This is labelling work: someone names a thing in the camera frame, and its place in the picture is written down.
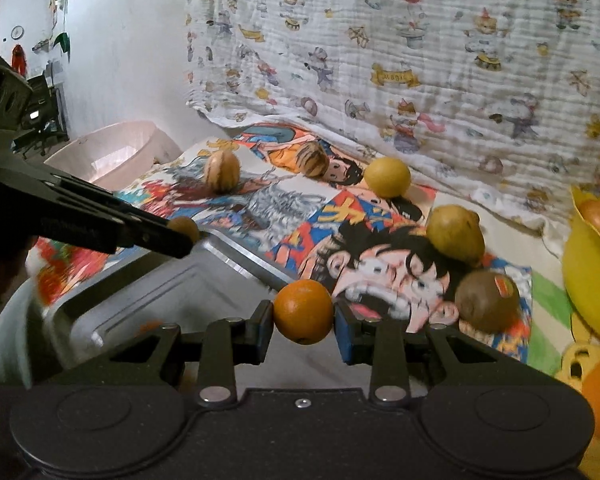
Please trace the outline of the orange mandarin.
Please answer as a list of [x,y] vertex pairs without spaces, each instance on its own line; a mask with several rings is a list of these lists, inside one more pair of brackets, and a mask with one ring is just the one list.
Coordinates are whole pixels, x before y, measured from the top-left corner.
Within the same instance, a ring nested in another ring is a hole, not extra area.
[[296,344],[317,344],[332,330],[332,295],[319,282],[299,280],[282,288],[273,301],[279,333]]

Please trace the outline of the grey metal tray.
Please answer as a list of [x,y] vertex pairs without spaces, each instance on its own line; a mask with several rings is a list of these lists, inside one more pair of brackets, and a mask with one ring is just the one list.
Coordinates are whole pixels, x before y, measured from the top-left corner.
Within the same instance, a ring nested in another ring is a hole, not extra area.
[[140,249],[82,282],[50,308],[45,336],[70,370],[157,322],[193,333],[222,318],[250,318],[293,281],[236,238],[208,230],[184,258]]

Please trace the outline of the small brown longan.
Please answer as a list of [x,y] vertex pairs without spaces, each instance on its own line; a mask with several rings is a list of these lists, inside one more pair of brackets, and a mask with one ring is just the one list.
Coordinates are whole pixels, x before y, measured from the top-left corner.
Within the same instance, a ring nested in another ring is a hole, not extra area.
[[172,231],[186,235],[193,244],[200,240],[200,232],[198,226],[191,218],[176,217],[168,222],[168,228]]

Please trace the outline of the green-yellow pear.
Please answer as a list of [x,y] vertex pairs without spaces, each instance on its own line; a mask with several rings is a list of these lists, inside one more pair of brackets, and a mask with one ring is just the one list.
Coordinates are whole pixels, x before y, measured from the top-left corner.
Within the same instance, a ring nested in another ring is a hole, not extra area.
[[480,217],[460,205],[434,207],[427,220],[426,237],[440,254],[472,266],[486,251]]

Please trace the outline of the yellow lemon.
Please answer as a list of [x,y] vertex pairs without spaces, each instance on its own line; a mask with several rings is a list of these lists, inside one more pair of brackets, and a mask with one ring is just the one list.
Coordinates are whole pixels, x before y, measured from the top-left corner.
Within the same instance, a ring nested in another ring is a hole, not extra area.
[[411,170],[394,157],[374,159],[364,170],[368,188],[381,198],[396,198],[406,193],[412,182]]

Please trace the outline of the pink plastic basket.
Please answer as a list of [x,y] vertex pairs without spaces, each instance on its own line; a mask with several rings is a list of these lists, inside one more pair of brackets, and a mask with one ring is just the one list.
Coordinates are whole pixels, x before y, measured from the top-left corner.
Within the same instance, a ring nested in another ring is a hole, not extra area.
[[153,122],[137,120],[80,136],[45,163],[108,191],[120,191],[153,166],[172,162],[182,153]]

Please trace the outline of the colourful anime poster mat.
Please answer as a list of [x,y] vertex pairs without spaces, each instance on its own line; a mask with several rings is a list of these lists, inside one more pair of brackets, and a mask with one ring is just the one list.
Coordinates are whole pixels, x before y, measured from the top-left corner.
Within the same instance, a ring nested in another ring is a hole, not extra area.
[[[296,127],[252,126],[233,140],[201,141],[111,192],[152,214],[187,216],[234,237],[296,278],[321,283],[361,318],[400,318],[410,332],[443,320],[472,334],[454,302],[457,286],[474,271],[506,274],[518,287],[519,320],[482,341],[525,361],[531,271],[486,251],[476,266],[440,254],[426,237],[434,192],[415,186],[403,196],[378,197],[364,182],[363,162],[334,148],[326,152],[324,176],[305,177],[296,154],[312,141]],[[240,178],[232,192],[216,194],[204,183],[204,165],[221,150],[237,156]]]

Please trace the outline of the winnie pooh drawing mat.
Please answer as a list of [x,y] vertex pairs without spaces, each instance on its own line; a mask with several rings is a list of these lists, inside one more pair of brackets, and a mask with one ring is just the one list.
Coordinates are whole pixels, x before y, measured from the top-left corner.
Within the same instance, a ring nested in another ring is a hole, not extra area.
[[531,315],[527,363],[580,391],[600,362],[600,338],[582,321],[567,293],[536,271]]

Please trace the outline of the yellow plastic bowl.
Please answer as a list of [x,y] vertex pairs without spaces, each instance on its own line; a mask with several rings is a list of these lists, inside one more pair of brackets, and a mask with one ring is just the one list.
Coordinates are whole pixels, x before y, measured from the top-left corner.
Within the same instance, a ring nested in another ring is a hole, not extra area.
[[595,196],[573,186],[571,230],[562,254],[565,290],[585,324],[600,337],[600,232],[580,213]]

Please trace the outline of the white cartoon print cloth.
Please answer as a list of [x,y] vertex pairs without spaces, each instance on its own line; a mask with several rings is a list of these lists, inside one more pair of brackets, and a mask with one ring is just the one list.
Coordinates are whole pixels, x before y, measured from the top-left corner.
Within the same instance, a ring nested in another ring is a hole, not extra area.
[[185,0],[188,105],[283,119],[565,232],[600,196],[600,0]]

